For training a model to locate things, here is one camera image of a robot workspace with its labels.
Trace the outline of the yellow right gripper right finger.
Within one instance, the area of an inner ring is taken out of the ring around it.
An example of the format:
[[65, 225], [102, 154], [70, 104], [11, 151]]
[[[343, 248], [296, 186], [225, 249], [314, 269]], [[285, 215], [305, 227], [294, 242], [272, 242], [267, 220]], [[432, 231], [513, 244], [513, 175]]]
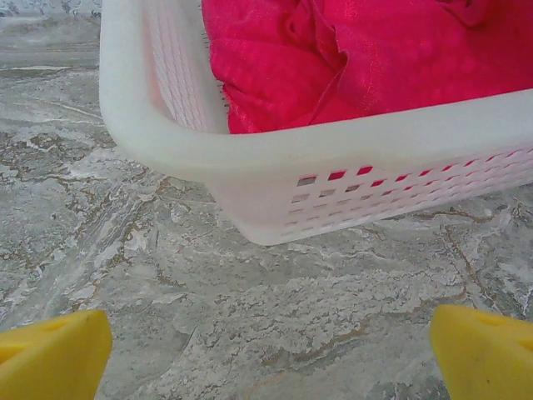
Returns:
[[436, 308], [433, 353], [452, 400], [532, 398], [532, 324], [459, 305]]

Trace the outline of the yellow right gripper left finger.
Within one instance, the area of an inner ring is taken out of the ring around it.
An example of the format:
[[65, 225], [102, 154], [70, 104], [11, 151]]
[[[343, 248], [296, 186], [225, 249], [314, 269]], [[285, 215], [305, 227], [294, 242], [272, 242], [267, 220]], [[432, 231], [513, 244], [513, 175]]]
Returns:
[[1, 333], [1, 398], [93, 400], [112, 350], [103, 310]]

